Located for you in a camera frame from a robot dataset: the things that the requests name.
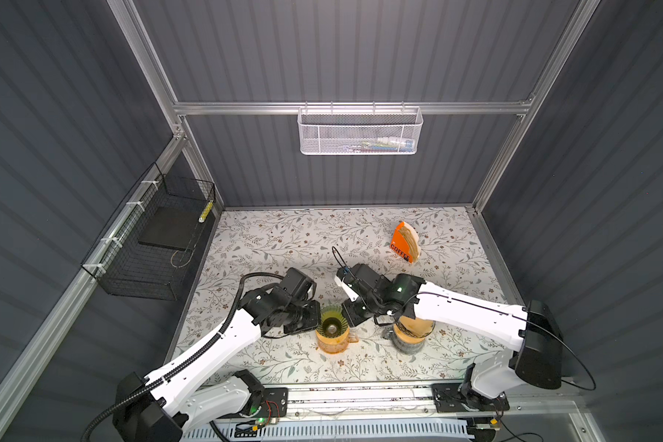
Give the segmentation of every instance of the floral tablecloth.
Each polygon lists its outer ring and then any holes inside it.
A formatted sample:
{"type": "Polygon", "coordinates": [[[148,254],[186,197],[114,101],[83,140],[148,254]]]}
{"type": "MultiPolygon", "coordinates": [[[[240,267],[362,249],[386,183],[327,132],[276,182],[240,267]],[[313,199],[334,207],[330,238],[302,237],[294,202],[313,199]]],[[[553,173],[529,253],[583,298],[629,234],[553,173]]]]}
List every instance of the floral tablecloth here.
{"type": "MultiPolygon", "coordinates": [[[[462,294],[505,302],[463,208],[226,211],[206,257],[175,356],[223,320],[239,278],[252,271],[284,274],[296,267],[316,280],[322,306],[343,302],[344,292],[334,284],[338,265],[332,256],[333,245],[350,267],[364,262],[390,279],[406,272],[462,294]],[[413,225],[421,238],[422,255],[414,264],[388,247],[400,221],[413,225]]],[[[251,278],[246,290],[268,281],[251,278]]],[[[313,332],[258,340],[231,358],[210,381],[219,382],[241,368],[249,369],[263,384],[460,378],[471,362],[483,361],[503,349],[475,333],[437,324],[424,349],[409,356],[383,339],[371,320],[354,331],[360,341],[336,355],[319,350],[313,332]]]]}

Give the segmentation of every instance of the black cable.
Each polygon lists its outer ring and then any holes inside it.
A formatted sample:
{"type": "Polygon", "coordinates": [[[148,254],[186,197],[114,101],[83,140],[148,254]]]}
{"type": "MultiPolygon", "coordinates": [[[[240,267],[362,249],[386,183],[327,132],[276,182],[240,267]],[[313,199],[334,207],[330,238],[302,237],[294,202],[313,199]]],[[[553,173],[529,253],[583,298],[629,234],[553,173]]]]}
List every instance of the black cable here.
{"type": "Polygon", "coordinates": [[[494,401],[498,401],[498,399],[494,399],[494,400],[491,401],[491,404],[494,406],[494,410],[496,411],[496,420],[498,421],[498,423],[503,428],[505,428],[506,430],[508,430],[509,433],[511,433],[511,437],[503,439],[502,441],[499,441],[499,442],[512,441],[513,439],[518,439],[521,442],[527,442],[525,439],[521,439],[520,437],[521,436],[531,436],[531,435],[532,436],[538,436],[540,438],[540,442],[545,442],[545,439],[543,439],[543,437],[540,436],[538,433],[532,433],[532,432],[526,432],[526,433],[520,433],[520,434],[514,433],[510,428],[508,428],[508,425],[506,425],[506,423],[504,422],[504,409],[501,408],[501,413],[499,414],[498,413],[498,408],[496,407],[496,403],[494,401]]]}
{"type": "Polygon", "coordinates": [[[271,282],[270,284],[265,284],[265,285],[264,285],[263,287],[261,287],[260,289],[263,290],[263,291],[268,291],[268,290],[270,290],[271,288],[273,288],[273,287],[276,286],[276,285],[278,285],[278,283],[276,283],[276,282],[271,282]]]}
{"type": "Polygon", "coordinates": [[[343,267],[345,271],[348,271],[349,274],[356,280],[359,281],[356,275],[351,271],[351,268],[346,265],[346,261],[344,261],[344,257],[341,256],[341,253],[338,251],[336,246],[332,245],[331,247],[331,255],[334,256],[334,259],[336,260],[336,264],[338,264],[339,267],[343,267]]]}
{"type": "Polygon", "coordinates": [[[216,434],[216,436],[221,439],[221,442],[231,442],[226,436],[223,436],[223,433],[221,433],[221,430],[218,429],[214,421],[209,421],[208,424],[211,425],[211,429],[216,434]]]}
{"type": "MultiPolygon", "coordinates": [[[[258,430],[254,430],[253,427],[255,426],[256,421],[245,421],[245,422],[239,422],[235,425],[235,428],[233,429],[233,436],[234,437],[240,437],[240,436],[245,436],[245,437],[255,437],[258,433],[258,430]],[[239,428],[242,425],[249,425],[250,427],[248,428],[239,428]]],[[[259,428],[265,427],[267,424],[259,425],[259,428]]]]}
{"type": "MultiPolygon", "coordinates": [[[[335,246],[333,246],[333,245],[332,245],[332,247],[331,247],[331,254],[334,255],[334,259],[336,260],[336,264],[338,264],[339,267],[342,267],[342,268],[344,269],[345,272],[348,272],[348,273],[349,273],[349,274],[350,274],[350,275],[351,275],[351,276],[352,276],[352,277],[353,277],[353,278],[354,278],[359,284],[361,284],[361,279],[357,278],[356,275],[354,275],[354,273],[351,271],[351,268],[350,268],[348,265],[346,265],[346,261],[344,261],[344,257],[341,256],[341,253],[340,253],[340,252],[338,251],[338,249],[337,249],[335,246]]],[[[363,302],[363,305],[366,306],[366,308],[368,309],[368,311],[370,311],[370,312],[373,313],[374,315],[377,315],[377,316],[383,316],[383,315],[386,315],[386,313],[383,313],[383,312],[373,311],[373,309],[371,308],[370,305],[368,305],[368,303],[367,303],[366,300],[363,298],[363,296],[359,296],[359,298],[361,298],[361,302],[363,302]]],[[[379,327],[382,327],[383,325],[386,325],[386,324],[378,324],[378,320],[376,320],[375,318],[373,318],[373,321],[374,321],[374,322],[376,323],[376,325],[378,325],[379,327]]]]}
{"type": "MultiPolygon", "coordinates": [[[[420,291],[420,292],[416,293],[415,295],[413,295],[413,296],[411,296],[410,298],[408,298],[407,301],[405,301],[405,304],[403,304],[403,306],[401,307],[401,309],[405,308],[405,305],[407,305],[407,303],[409,303],[409,302],[412,300],[412,298],[415,298],[416,296],[418,296],[418,295],[422,295],[422,294],[430,294],[430,295],[440,296],[441,298],[447,298],[447,299],[451,299],[451,300],[453,300],[453,301],[463,302],[463,303],[465,303],[465,304],[473,305],[473,306],[475,306],[475,307],[479,307],[479,308],[486,308],[486,310],[490,310],[490,311],[494,311],[494,312],[496,312],[496,313],[500,313],[500,314],[502,314],[502,315],[506,315],[506,312],[502,312],[502,311],[499,311],[499,310],[494,310],[494,309],[492,309],[492,308],[487,308],[487,307],[484,307],[483,305],[472,304],[472,303],[470,303],[470,302],[463,301],[462,299],[452,298],[451,296],[445,296],[445,295],[436,294],[436,293],[433,293],[433,292],[431,292],[431,291],[420,291]]],[[[519,317],[516,316],[516,315],[511,315],[511,316],[512,316],[513,318],[515,318],[515,319],[518,319],[518,320],[523,321],[524,323],[531,324],[531,325],[533,325],[534,327],[538,327],[540,330],[543,330],[544,332],[548,333],[550,336],[553,337],[553,339],[555,339],[555,340],[556,340],[557,342],[559,342],[563,347],[565,347],[565,349],[566,349],[567,351],[570,352],[570,354],[572,355],[572,357],[575,358],[575,360],[576,360],[576,361],[582,366],[582,368],[585,369],[585,373],[586,373],[587,376],[589,376],[590,379],[592,380],[592,387],[583,387],[582,385],[577,385],[577,384],[574,384],[574,383],[572,383],[572,382],[568,382],[568,381],[566,381],[566,380],[562,380],[563,383],[565,383],[565,384],[567,384],[567,385],[572,385],[573,387],[579,388],[580,390],[594,391],[594,390],[597,389],[597,381],[594,379],[594,376],[592,376],[592,372],[589,370],[589,368],[587,368],[587,366],[585,366],[585,363],[582,362],[582,360],[579,359],[579,358],[577,357],[577,355],[575,354],[575,352],[572,351],[572,349],[571,349],[567,344],[565,344],[565,342],[564,342],[563,340],[561,340],[560,338],[558,338],[558,337],[557,337],[552,331],[546,329],[545,327],[542,327],[542,326],[540,326],[540,325],[538,325],[538,324],[536,324],[536,323],[533,323],[532,321],[529,321],[529,320],[527,320],[527,319],[519,318],[519,317]]]]}
{"type": "Polygon", "coordinates": [[[154,380],[150,384],[144,385],[142,388],[136,390],[125,399],[111,405],[110,407],[106,408],[106,410],[101,411],[101,413],[98,414],[97,417],[95,417],[93,420],[91,420],[91,422],[89,422],[88,426],[83,431],[83,434],[81,435],[81,442],[89,442],[93,430],[96,427],[98,427],[98,425],[101,422],[106,420],[106,418],[111,414],[113,414],[115,411],[127,407],[131,403],[140,399],[145,394],[150,393],[150,391],[162,385],[165,381],[169,381],[173,377],[177,376],[177,374],[181,373],[182,370],[184,370],[186,367],[192,365],[192,363],[196,359],[198,359],[202,354],[206,353],[206,351],[209,350],[221,338],[221,335],[226,331],[226,329],[228,329],[228,326],[233,320],[233,315],[235,315],[236,311],[238,310],[238,303],[240,302],[240,298],[243,293],[243,287],[245,285],[245,281],[246,279],[253,277],[271,277],[278,279],[283,278],[278,274],[268,273],[265,271],[256,271],[254,273],[248,273],[246,275],[243,275],[243,277],[240,278],[240,282],[238,284],[238,291],[236,292],[236,296],[233,298],[233,304],[231,305],[231,308],[228,311],[228,315],[226,316],[226,319],[223,321],[221,327],[218,329],[216,334],[209,341],[207,341],[206,344],[204,344],[199,350],[197,350],[193,355],[187,358],[184,362],[174,367],[172,370],[168,371],[166,375],[162,376],[157,380],[154,380]]]}
{"type": "Polygon", "coordinates": [[[263,334],[261,337],[264,337],[267,340],[279,340],[279,339],[282,339],[282,338],[288,337],[288,336],[292,336],[292,335],[291,334],[282,334],[280,336],[268,336],[266,334],[263,334]]]}
{"type": "Polygon", "coordinates": [[[533,433],[533,432],[529,431],[529,432],[526,432],[526,433],[515,434],[515,433],[513,433],[513,431],[511,431],[510,428],[508,428],[508,427],[506,426],[506,423],[505,423],[505,422],[504,422],[502,425],[503,425],[504,428],[507,429],[508,432],[511,433],[513,436],[511,436],[511,437],[509,437],[509,438],[506,438],[506,439],[503,439],[503,440],[498,441],[498,442],[507,442],[507,441],[512,441],[513,439],[518,439],[518,440],[521,441],[521,442],[527,442],[525,439],[521,439],[521,438],[520,438],[521,436],[538,436],[538,437],[540,438],[540,442],[545,442],[545,439],[543,439],[543,437],[540,436],[538,433],[533,433]]]}

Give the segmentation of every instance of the gray corrugated wall panel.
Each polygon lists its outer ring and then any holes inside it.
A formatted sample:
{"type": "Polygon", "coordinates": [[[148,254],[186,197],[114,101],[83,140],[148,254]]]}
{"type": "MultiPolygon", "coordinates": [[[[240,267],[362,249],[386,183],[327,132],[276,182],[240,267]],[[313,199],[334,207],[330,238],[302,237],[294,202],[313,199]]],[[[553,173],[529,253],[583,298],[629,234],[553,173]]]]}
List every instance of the gray corrugated wall panel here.
{"type": "Polygon", "coordinates": [[[189,167],[189,163],[186,162],[184,155],[179,155],[177,157],[174,164],[172,164],[172,167],[169,168],[168,175],[185,177],[192,180],[195,179],[194,172],[192,172],[192,168],[189,167]]]}
{"type": "MultiPolygon", "coordinates": [[[[120,379],[162,363],[183,303],[110,296],[98,288],[3,440],[78,439],[89,420],[113,403],[120,379]]],[[[106,420],[91,440],[120,439],[106,420]]]]}
{"type": "Polygon", "coordinates": [[[414,155],[302,155],[294,116],[188,117],[230,207],[473,200],[512,115],[429,115],[414,155]]]}
{"type": "Polygon", "coordinates": [[[0,1],[0,381],[170,137],[104,1],[0,1]]]}
{"type": "Polygon", "coordinates": [[[663,440],[663,1],[602,2],[484,216],[609,439],[663,440]]]}
{"type": "Polygon", "coordinates": [[[576,0],[136,0],[180,101],[514,101],[576,0]]]}

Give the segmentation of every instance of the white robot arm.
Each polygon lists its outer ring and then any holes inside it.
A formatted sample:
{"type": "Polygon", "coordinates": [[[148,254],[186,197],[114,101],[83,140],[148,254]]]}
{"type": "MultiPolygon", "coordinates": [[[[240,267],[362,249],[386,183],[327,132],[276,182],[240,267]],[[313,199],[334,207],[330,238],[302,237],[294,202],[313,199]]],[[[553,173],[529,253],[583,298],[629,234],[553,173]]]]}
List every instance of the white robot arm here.
{"type": "Polygon", "coordinates": [[[459,392],[470,407],[490,410],[503,392],[521,384],[546,389],[561,385],[562,348],[554,339],[561,339],[561,333],[542,303],[493,303],[409,274],[390,281],[365,264],[340,268],[334,280],[349,297],[342,311],[354,327],[373,316],[408,316],[470,330],[506,347],[468,367],[459,392]]]}
{"type": "Polygon", "coordinates": [[[271,328],[283,327],[285,334],[314,330],[319,325],[315,289],[316,283],[294,268],[288,269],[284,277],[245,275],[227,318],[168,364],[144,378],[131,373],[121,380],[115,405],[89,424],[81,441],[88,441],[97,424],[110,414],[125,442],[176,442],[188,430],[221,416],[255,414],[264,402],[265,389],[246,370],[220,384],[197,389],[234,354],[264,337],[271,328]],[[244,281],[250,277],[280,281],[241,297],[244,281]]]}

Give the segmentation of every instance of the aluminum rail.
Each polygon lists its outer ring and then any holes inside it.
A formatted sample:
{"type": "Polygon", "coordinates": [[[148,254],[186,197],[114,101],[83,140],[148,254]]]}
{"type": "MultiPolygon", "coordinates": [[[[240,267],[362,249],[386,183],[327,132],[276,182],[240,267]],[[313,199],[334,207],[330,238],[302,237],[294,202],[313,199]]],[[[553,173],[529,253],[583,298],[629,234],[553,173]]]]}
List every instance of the aluminum rail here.
{"type": "Polygon", "coordinates": [[[178,115],[297,115],[309,113],[402,113],[420,108],[424,115],[526,115],[531,104],[506,102],[176,102],[178,115]]]}
{"type": "MultiPolygon", "coordinates": [[[[159,103],[162,113],[168,121],[169,127],[172,129],[172,133],[176,134],[178,131],[184,130],[186,137],[189,139],[189,143],[183,149],[183,154],[194,173],[194,177],[197,180],[215,183],[189,124],[172,107],[177,102],[177,95],[174,88],[172,88],[172,84],[169,82],[165,68],[159,60],[155,47],[152,45],[152,40],[150,40],[148,31],[145,29],[145,24],[138,13],[134,1],[107,0],[107,2],[113,16],[118,22],[118,26],[123,31],[123,35],[125,35],[130,49],[135,55],[145,79],[150,85],[153,95],[159,103]]],[[[218,193],[218,186],[215,186],[215,191],[216,214],[219,215],[223,210],[224,201],[218,193]]]]}

